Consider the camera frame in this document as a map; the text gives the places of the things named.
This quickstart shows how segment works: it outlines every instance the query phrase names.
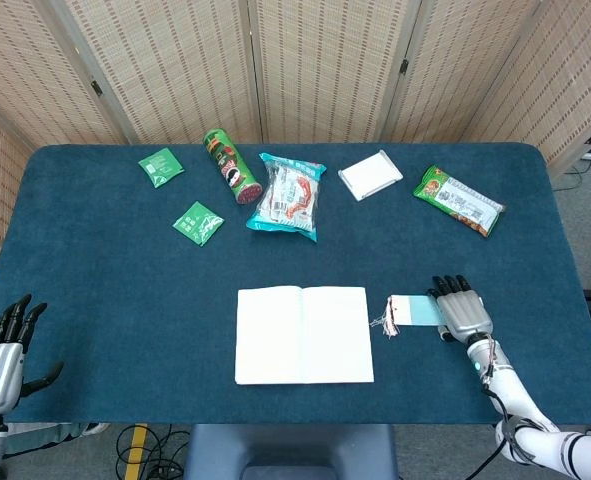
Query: packet label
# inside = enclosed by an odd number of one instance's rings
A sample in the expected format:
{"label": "packet label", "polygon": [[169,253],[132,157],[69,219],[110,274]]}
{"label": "packet label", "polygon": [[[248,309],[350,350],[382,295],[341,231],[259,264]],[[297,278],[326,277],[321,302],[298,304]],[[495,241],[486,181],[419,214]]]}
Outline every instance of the packet label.
{"label": "packet label", "polygon": [[168,148],[163,148],[138,163],[148,174],[148,178],[151,179],[155,188],[161,187],[184,171],[182,165]]}
{"label": "packet label", "polygon": [[224,223],[223,218],[215,215],[201,203],[195,202],[175,221],[173,228],[202,247],[222,223]]}

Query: small green packet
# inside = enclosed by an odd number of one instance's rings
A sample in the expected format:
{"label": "small green packet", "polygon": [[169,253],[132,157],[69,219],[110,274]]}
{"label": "small green packet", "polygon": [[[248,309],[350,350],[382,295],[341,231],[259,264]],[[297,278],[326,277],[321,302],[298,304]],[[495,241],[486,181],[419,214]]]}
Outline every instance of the small green packet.
{"label": "small green packet", "polygon": [[201,203],[195,202],[184,215],[175,221],[173,228],[202,247],[222,223],[224,223],[223,218],[215,215]]}
{"label": "small green packet", "polygon": [[163,148],[138,163],[148,174],[148,178],[151,179],[155,188],[161,187],[175,175],[184,171],[182,165],[168,148]]}
{"label": "small green packet", "polygon": [[448,213],[484,237],[488,237],[506,206],[454,179],[433,165],[422,177],[413,195]]}

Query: blue snack package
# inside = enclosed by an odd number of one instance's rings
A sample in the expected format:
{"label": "blue snack package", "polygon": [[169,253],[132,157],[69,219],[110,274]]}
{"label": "blue snack package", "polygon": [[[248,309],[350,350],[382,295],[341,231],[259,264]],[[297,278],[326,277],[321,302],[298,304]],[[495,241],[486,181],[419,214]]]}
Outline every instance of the blue snack package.
{"label": "blue snack package", "polygon": [[246,226],[267,232],[297,232],[317,242],[315,211],[319,181],[326,167],[261,153],[268,187]]}

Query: snack bag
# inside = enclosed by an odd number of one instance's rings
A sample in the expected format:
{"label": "snack bag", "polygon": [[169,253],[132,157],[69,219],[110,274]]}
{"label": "snack bag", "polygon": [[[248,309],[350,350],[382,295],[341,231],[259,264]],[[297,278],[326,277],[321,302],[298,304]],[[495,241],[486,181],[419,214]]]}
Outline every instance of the snack bag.
{"label": "snack bag", "polygon": [[326,167],[261,153],[268,187],[246,226],[268,232],[298,232],[317,242],[315,210],[319,180]]}
{"label": "snack bag", "polygon": [[451,217],[488,237],[506,206],[455,180],[433,165],[422,177],[413,195],[426,200]]}
{"label": "snack bag", "polygon": [[175,175],[179,175],[184,171],[182,165],[168,148],[163,148],[138,163],[153,182],[155,188],[161,187]]}
{"label": "snack bag", "polygon": [[215,215],[201,203],[195,202],[175,221],[173,228],[203,247],[222,223],[223,218]]}

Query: black robotic finger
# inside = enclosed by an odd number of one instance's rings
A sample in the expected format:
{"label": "black robotic finger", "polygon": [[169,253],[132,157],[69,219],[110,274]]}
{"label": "black robotic finger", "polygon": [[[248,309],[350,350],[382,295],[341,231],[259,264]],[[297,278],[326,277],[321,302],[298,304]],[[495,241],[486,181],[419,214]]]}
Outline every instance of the black robotic finger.
{"label": "black robotic finger", "polygon": [[446,275],[444,277],[444,280],[446,280],[446,283],[448,283],[448,286],[453,291],[453,293],[461,292],[462,291],[462,289],[459,287],[459,283],[457,283],[457,280],[455,280],[450,275]]}
{"label": "black robotic finger", "polygon": [[24,353],[28,351],[28,347],[31,343],[31,339],[33,338],[33,330],[35,330],[35,322],[37,322],[38,317],[42,314],[42,312],[46,310],[46,304],[40,303],[26,315],[26,320],[22,323],[22,328],[17,335],[17,342],[24,345],[22,349]]}
{"label": "black robotic finger", "polygon": [[435,282],[435,285],[437,285],[437,289],[442,292],[442,295],[453,293],[442,277],[433,277],[433,281]]}
{"label": "black robotic finger", "polygon": [[471,286],[468,284],[468,280],[464,278],[464,275],[457,275],[457,280],[462,287],[462,291],[467,292],[471,290]]}
{"label": "black robotic finger", "polygon": [[14,307],[15,304],[6,307],[6,310],[4,310],[4,313],[0,317],[0,343],[2,343],[2,341],[4,340],[4,334],[6,333],[8,322],[11,319],[11,313],[13,312]]}
{"label": "black robotic finger", "polygon": [[11,312],[11,318],[6,329],[6,335],[4,335],[4,342],[12,343],[17,341],[17,335],[20,328],[22,327],[22,320],[24,319],[24,311],[26,306],[31,301],[31,294],[24,295],[22,299],[15,304],[13,311]]}
{"label": "black robotic finger", "polygon": [[29,395],[32,395],[33,393],[48,387],[51,383],[57,380],[59,374],[62,373],[62,368],[64,368],[64,362],[57,362],[55,365],[53,365],[51,371],[48,372],[45,377],[38,378],[32,382],[24,383],[22,385],[22,389],[20,390],[20,397],[28,397]]}

